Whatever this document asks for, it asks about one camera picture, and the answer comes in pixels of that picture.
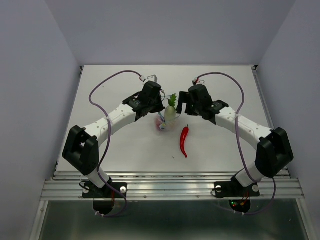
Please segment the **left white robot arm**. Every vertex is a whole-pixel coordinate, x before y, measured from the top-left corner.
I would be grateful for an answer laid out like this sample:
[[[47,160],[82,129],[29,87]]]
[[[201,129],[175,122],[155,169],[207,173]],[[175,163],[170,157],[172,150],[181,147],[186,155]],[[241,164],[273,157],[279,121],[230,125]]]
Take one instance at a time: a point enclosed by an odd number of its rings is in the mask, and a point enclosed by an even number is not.
[[[158,83],[148,81],[142,91],[125,99],[107,116],[85,127],[75,125],[70,129],[62,157],[94,184],[100,197],[111,193],[110,177],[101,169],[100,146],[125,126],[164,110],[161,89]]]

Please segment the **clear zip top bag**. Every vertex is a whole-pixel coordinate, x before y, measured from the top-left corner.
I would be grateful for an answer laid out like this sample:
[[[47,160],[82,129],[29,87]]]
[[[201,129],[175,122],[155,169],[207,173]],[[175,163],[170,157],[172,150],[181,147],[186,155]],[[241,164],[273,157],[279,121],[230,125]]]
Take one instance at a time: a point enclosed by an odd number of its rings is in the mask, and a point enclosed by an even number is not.
[[[167,134],[167,133],[173,133],[175,130],[178,129],[179,126],[179,118],[180,118],[180,114],[176,114],[176,118],[175,120],[171,121],[171,122],[165,122],[164,119],[165,113],[164,112],[158,112],[156,114],[156,116],[154,117],[154,133],[156,135],[163,135],[163,134]],[[162,131],[158,131],[155,128],[155,118],[161,118],[162,119]]]

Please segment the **purple onion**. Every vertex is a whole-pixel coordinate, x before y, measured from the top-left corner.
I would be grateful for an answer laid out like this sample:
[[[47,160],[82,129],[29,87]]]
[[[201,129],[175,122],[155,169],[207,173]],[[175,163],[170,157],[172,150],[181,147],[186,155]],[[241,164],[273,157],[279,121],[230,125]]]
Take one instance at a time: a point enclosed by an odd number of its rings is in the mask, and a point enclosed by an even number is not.
[[[156,129],[157,131],[162,131],[162,130],[163,130],[163,129],[162,129],[163,121],[162,121],[162,119],[161,119],[160,117],[156,117],[156,118],[154,119],[154,124],[155,124],[155,129]]]

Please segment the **white radish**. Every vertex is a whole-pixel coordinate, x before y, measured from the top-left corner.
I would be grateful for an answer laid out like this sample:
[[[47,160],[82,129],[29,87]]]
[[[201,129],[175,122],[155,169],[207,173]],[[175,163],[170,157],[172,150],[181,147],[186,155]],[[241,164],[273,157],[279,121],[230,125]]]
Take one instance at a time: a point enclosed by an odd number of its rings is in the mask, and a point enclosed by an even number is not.
[[[177,94],[173,93],[167,98],[168,106],[164,110],[164,120],[166,123],[169,123],[176,119],[177,110]]]

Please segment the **red chili pepper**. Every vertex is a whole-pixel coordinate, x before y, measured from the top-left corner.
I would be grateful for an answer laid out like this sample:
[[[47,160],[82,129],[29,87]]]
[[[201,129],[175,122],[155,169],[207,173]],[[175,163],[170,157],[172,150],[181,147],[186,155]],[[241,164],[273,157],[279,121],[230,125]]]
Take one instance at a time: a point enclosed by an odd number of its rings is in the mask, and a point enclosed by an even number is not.
[[[185,150],[185,141],[188,136],[188,133],[189,133],[189,126],[186,125],[181,131],[180,140],[179,140],[180,151],[184,155],[185,158],[188,157],[186,150]]]

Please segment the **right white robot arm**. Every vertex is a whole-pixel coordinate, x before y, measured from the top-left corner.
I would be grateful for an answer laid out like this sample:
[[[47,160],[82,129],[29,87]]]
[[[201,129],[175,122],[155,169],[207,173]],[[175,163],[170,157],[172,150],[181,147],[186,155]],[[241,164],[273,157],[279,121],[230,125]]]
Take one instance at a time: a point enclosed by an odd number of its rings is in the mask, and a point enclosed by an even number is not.
[[[294,159],[288,134],[283,128],[261,126],[239,115],[224,101],[213,101],[202,84],[179,93],[178,114],[181,114],[183,104],[187,115],[200,116],[234,133],[237,140],[243,139],[255,149],[254,163],[244,166],[230,182],[231,192],[235,195],[242,195],[249,185],[263,178],[273,178]]]

